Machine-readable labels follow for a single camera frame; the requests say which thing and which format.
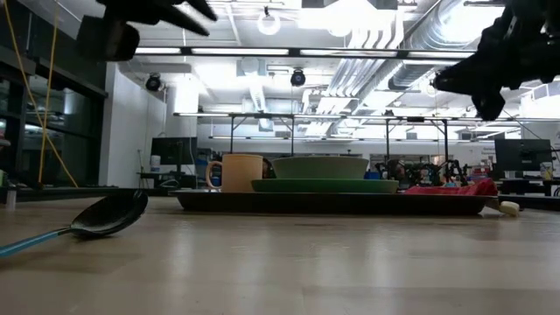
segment ceiling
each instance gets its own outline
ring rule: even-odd
[[[26,4],[32,10],[36,11],[39,15],[49,20],[53,20],[56,3],[53,0],[19,0]],[[337,1],[326,0],[332,6],[338,5]],[[361,1],[366,0],[339,0],[338,3],[347,4],[346,7],[351,7],[353,4],[365,5]],[[422,32],[422,25],[416,28],[415,23],[419,21],[428,10],[436,3],[437,0],[401,0],[398,7],[398,12],[395,16],[402,19],[403,34],[413,34],[414,32]],[[464,0],[443,0],[442,2],[464,2]],[[76,36],[79,28],[80,21],[85,14],[93,16],[101,16],[104,7],[99,5],[95,0],[58,0],[59,8],[59,25],[63,32],[71,36]],[[209,31],[210,36],[204,38],[188,31],[179,29],[167,23],[159,23],[155,26],[135,24],[135,27],[140,31],[141,44],[140,46],[242,46],[242,47],[349,47],[353,44],[353,37],[358,38],[358,32],[351,32],[344,37],[333,36],[333,30],[327,29],[308,29],[302,28],[304,20],[309,17],[306,15],[310,9],[302,9],[302,5],[306,5],[306,1],[302,0],[287,0],[283,2],[263,2],[263,0],[247,1],[210,1],[215,13],[218,15],[219,20],[216,23],[205,19],[196,11],[192,10],[188,5],[181,6],[181,10],[187,12],[189,15],[195,17],[200,21]],[[259,31],[258,19],[263,13],[263,6],[268,5],[269,11],[273,16],[278,16],[280,19],[280,29],[274,35],[265,35]],[[497,14],[499,15],[500,8],[490,8],[482,11],[482,13],[489,12],[490,17],[482,18],[486,24],[473,26],[473,21],[461,16],[460,14],[451,15],[450,19],[454,21],[453,29],[448,27],[444,29],[445,32],[453,33],[457,38],[461,38],[464,33],[461,30],[474,28],[474,32],[480,33],[478,29],[490,25]],[[326,25],[343,25],[344,23],[352,22],[353,16],[347,17],[347,12],[342,9],[336,11],[336,15],[330,21],[326,21]],[[366,20],[374,21],[375,18],[366,18]],[[428,23],[429,18],[423,21],[424,24]],[[270,27],[274,22],[264,21],[263,24]],[[385,30],[387,26],[379,25],[380,30]],[[394,37],[397,38],[397,28],[390,26],[389,30],[394,31]],[[463,45],[464,49],[473,49],[477,41],[477,36],[474,36]],[[404,47],[410,44],[409,42],[401,42],[400,40],[395,43],[395,48]],[[128,63],[122,63],[121,69],[126,72],[130,78],[143,84],[147,78],[147,69],[153,69],[158,65],[190,65],[192,67],[192,75],[199,79],[199,105],[205,111],[215,111],[216,109],[223,109],[223,105],[238,106],[241,110],[242,100],[251,100],[252,94],[251,85],[253,81],[248,80],[247,76],[238,75],[238,61],[242,57],[136,57]],[[320,90],[326,91],[331,83],[333,77],[339,73],[341,66],[345,63],[342,59],[321,59],[321,58],[259,58],[265,65],[265,70],[269,68],[286,69],[282,71],[264,71],[264,76],[261,77],[260,85],[262,85],[262,92],[266,100],[295,100],[303,102],[305,90]],[[361,64],[352,67],[353,72],[346,73],[348,82],[352,80],[357,81],[361,73],[361,69],[366,66],[367,62],[364,60]],[[376,77],[382,71],[389,68],[389,62],[377,65],[377,70],[368,74],[368,84],[365,84],[359,93],[352,95],[357,101],[348,103],[348,110],[360,115],[380,115],[382,111],[391,109],[395,115],[402,116],[474,116],[474,111],[470,110],[472,103],[469,97],[449,94],[449,93],[436,93],[433,94],[429,89],[426,89],[421,83],[429,79],[429,72],[425,77],[415,80],[406,90],[401,93],[394,93],[390,95],[388,101],[380,94],[372,94],[372,92],[383,90],[383,82],[375,82]],[[306,83],[303,87],[292,87],[290,84],[291,73],[294,68],[302,68],[306,76]],[[438,65],[428,67],[433,71],[437,69]],[[178,73],[162,73],[162,77],[167,80],[168,84],[172,85],[174,78],[182,76],[181,72]],[[521,89],[519,91],[505,91],[504,96],[507,99],[507,108],[510,113],[517,113],[519,111],[519,96],[527,93],[530,89]],[[318,106],[320,96],[312,98],[310,108]],[[286,110],[290,111],[291,106],[288,102]]]

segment red cloth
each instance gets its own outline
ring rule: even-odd
[[[498,187],[491,178],[481,180],[475,185],[466,187],[420,187],[414,186],[404,192],[406,194],[444,194],[468,196],[497,196]]]

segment beige mug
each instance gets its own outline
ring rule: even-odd
[[[212,168],[221,166],[221,186],[212,185]],[[223,162],[213,161],[206,168],[206,183],[210,188],[221,189],[224,193],[252,193],[251,182],[263,179],[263,157],[247,154],[224,155]]]

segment green plate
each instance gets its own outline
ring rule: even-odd
[[[258,179],[258,193],[396,193],[395,180],[366,179]]]

